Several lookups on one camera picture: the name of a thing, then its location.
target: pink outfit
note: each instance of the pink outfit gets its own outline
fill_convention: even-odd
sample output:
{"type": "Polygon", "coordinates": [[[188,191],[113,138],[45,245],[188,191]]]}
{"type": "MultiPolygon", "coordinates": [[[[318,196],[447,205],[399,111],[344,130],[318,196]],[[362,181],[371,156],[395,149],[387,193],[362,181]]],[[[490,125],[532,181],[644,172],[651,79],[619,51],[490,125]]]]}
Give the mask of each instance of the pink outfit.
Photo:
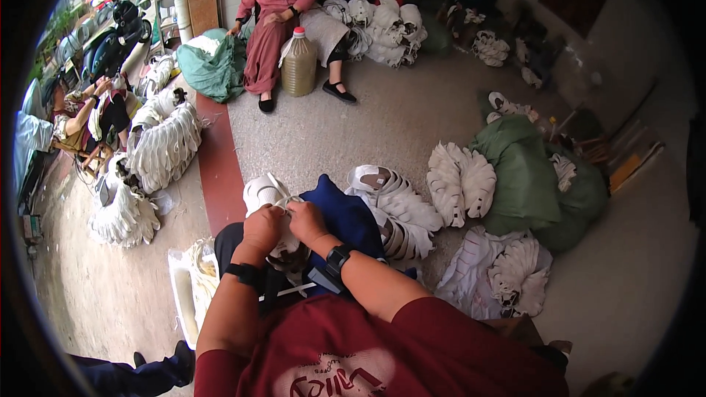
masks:
{"type": "Polygon", "coordinates": [[[292,37],[292,31],[299,19],[292,18],[284,23],[264,25],[264,18],[273,12],[286,11],[295,5],[300,12],[309,9],[314,0],[242,0],[236,18],[248,17],[255,2],[260,4],[260,15],[253,29],[246,54],[248,57],[243,72],[243,86],[250,93],[260,94],[271,91],[279,78],[279,50],[292,37]]]}

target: scooter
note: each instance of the scooter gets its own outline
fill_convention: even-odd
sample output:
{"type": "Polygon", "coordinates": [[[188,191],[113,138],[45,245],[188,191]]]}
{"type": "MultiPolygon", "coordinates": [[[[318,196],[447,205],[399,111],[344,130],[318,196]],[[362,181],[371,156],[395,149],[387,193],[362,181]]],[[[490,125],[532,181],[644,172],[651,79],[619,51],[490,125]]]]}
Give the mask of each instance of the scooter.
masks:
{"type": "Polygon", "coordinates": [[[83,55],[81,79],[93,84],[101,76],[115,76],[137,43],[152,39],[152,24],[130,0],[113,0],[115,26],[103,31],[83,55]]]}

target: black watch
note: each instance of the black watch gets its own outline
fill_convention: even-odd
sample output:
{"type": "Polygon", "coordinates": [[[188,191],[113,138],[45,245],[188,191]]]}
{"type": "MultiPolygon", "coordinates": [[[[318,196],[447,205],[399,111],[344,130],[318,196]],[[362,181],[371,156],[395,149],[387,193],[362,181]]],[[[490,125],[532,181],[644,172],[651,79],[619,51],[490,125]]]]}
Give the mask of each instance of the black watch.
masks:
{"type": "Polygon", "coordinates": [[[341,278],[341,268],[348,258],[350,258],[351,250],[355,250],[353,245],[343,244],[338,247],[333,247],[331,251],[328,252],[328,256],[326,257],[326,271],[331,276],[334,276],[336,279],[341,278]]]}
{"type": "Polygon", "coordinates": [[[225,272],[237,276],[238,282],[258,289],[260,270],[257,267],[250,264],[228,264],[225,272]]]}

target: hand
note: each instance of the hand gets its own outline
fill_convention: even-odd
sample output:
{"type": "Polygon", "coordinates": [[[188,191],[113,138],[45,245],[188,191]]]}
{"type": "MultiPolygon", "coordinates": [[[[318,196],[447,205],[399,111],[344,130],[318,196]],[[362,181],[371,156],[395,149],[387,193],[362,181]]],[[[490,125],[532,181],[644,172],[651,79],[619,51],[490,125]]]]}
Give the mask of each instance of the hand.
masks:
{"type": "Polygon", "coordinates": [[[242,23],[240,23],[239,20],[235,21],[235,26],[228,32],[225,33],[226,36],[237,36],[240,34],[240,27],[242,26],[242,23]]]}
{"type": "Polygon", "coordinates": [[[287,210],[292,211],[289,229],[305,246],[313,248],[317,239],[328,235],[321,212],[313,203],[292,201],[287,204],[287,210]]]}
{"type": "Polygon", "coordinates": [[[273,12],[273,13],[271,13],[271,14],[268,14],[268,15],[265,17],[263,24],[264,24],[265,26],[268,26],[269,24],[272,24],[272,23],[275,23],[275,22],[283,23],[283,22],[287,22],[287,19],[286,19],[284,16],[282,16],[282,13],[280,13],[280,12],[273,12]]]}
{"type": "Polygon", "coordinates": [[[104,92],[109,91],[113,88],[113,82],[106,76],[100,77],[95,82],[95,94],[97,96],[103,95],[104,92]]]}
{"type": "Polygon", "coordinates": [[[271,204],[260,207],[243,223],[242,243],[265,259],[282,237],[279,222],[284,214],[284,210],[271,204]]]}

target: hat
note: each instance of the hat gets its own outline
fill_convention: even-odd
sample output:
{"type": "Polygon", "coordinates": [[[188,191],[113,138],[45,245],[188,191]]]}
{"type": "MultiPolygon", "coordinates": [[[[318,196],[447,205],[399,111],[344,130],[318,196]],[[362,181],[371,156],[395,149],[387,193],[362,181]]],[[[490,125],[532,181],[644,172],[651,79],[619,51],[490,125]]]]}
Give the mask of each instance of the hat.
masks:
{"type": "Polygon", "coordinates": [[[49,103],[54,101],[54,90],[61,84],[61,75],[56,75],[47,80],[42,87],[42,105],[46,108],[49,103]]]}

